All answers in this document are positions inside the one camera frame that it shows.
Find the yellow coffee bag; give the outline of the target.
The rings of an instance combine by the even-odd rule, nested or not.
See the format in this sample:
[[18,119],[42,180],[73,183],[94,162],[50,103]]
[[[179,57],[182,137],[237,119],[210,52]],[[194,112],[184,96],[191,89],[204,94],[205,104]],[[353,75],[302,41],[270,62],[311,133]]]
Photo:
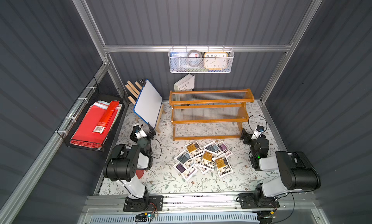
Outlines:
[[224,177],[226,175],[232,174],[232,167],[225,154],[221,154],[218,157],[212,159],[217,167],[219,177]]
[[213,161],[213,155],[209,152],[205,152],[202,156],[201,167],[214,170],[215,164],[216,163]]
[[189,153],[192,159],[196,157],[200,157],[204,154],[203,148],[200,146],[200,144],[197,141],[193,141],[185,145],[185,149],[187,150],[187,152]]

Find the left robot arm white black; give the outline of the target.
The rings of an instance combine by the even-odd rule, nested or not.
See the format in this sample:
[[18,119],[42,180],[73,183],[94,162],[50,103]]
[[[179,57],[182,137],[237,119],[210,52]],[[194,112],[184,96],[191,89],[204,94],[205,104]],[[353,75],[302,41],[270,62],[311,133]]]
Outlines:
[[119,183],[130,199],[143,199],[148,194],[137,175],[138,170],[149,170],[153,164],[151,140],[156,132],[150,125],[148,128],[149,131],[145,132],[142,126],[134,125],[130,134],[134,145],[117,144],[103,168],[103,176]]

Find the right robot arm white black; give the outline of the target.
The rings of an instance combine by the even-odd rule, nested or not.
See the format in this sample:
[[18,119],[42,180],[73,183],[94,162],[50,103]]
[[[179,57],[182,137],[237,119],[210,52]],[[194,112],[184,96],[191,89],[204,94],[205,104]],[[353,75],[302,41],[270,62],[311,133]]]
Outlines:
[[320,175],[303,152],[276,151],[274,156],[269,156],[269,140],[263,133],[264,127],[258,126],[253,133],[243,129],[240,136],[240,140],[250,146],[249,157],[254,170],[279,172],[279,177],[256,186],[256,199],[312,192],[320,188]]

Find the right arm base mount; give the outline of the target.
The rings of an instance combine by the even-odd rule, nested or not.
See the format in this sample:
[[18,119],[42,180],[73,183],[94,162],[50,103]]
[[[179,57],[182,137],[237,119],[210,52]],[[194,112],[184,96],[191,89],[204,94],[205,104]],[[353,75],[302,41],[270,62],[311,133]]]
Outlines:
[[280,207],[278,200],[272,197],[265,197],[257,193],[240,193],[236,198],[242,209],[252,208],[273,208]]

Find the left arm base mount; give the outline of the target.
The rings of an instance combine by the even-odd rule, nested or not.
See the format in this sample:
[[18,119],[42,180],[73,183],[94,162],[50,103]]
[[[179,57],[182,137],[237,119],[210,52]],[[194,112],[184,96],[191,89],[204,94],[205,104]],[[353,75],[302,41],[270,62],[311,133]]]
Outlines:
[[150,195],[141,199],[126,198],[123,212],[162,211],[164,196]]

